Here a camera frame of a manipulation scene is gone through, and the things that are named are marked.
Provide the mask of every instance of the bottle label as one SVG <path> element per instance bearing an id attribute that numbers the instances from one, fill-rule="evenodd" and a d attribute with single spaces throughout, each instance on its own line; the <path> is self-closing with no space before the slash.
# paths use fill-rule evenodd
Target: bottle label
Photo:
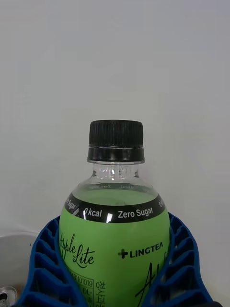
<path id="1" fill-rule="evenodd" d="M 108 206 L 81 201 L 71 193 L 65 202 L 66 210 L 81 219 L 101 223 L 133 223 L 151 219 L 161 214 L 165 204 L 157 196 L 152 201 L 138 205 Z"/>
<path id="2" fill-rule="evenodd" d="M 161 197 L 109 206 L 72 194 L 62 210 L 62 258 L 89 307 L 140 307 L 168 255 L 170 222 Z"/>

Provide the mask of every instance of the cross logo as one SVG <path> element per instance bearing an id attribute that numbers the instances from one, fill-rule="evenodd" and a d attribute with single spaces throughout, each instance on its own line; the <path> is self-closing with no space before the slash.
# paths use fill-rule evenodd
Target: cross logo
<path id="1" fill-rule="evenodd" d="M 126 255 L 128 255 L 128 252 L 127 252 L 127 251 L 125 251 L 124 249 L 122 249 L 122 250 L 121 250 L 121 252 L 120 252 L 120 253 L 118 253 L 118 255 L 119 255 L 119 256 L 121 256 L 121 258 L 122 258 L 122 259 L 124 259 L 124 258 L 125 258 L 125 256 L 126 256 Z"/>

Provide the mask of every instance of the black label band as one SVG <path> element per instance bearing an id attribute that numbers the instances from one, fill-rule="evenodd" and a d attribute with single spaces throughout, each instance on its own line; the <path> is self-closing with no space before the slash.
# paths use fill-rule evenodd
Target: black label band
<path id="1" fill-rule="evenodd" d="M 152 201 L 138 205 L 110 206 L 81 201 L 71 193 L 65 202 L 66 210 L 81 219 L 101 223 L 131 223 L 160 215 L 165 204 L 158 194 Z"/>

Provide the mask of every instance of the metal can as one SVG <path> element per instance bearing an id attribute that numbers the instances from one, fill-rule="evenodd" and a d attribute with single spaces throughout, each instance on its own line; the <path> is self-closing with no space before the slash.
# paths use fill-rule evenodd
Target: metal can
<path id="1" fill-rule="evenodd" d="M 0 307 L 11 307 L 17 299 L 17 291 L 13 287 L 0 288 Z"/>

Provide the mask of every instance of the bottle shoulder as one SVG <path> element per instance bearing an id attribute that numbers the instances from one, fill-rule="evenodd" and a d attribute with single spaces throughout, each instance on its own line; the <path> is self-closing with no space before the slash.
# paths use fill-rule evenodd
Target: bottle shoulder
<path id="1" fill-rule="evenodd" d="M 140 178 L 113 182 L 91 177 L 80 183 L 72 193 L 82 201 L 110 205 L 140 204 L 158 195 L 151 184 Z"/>

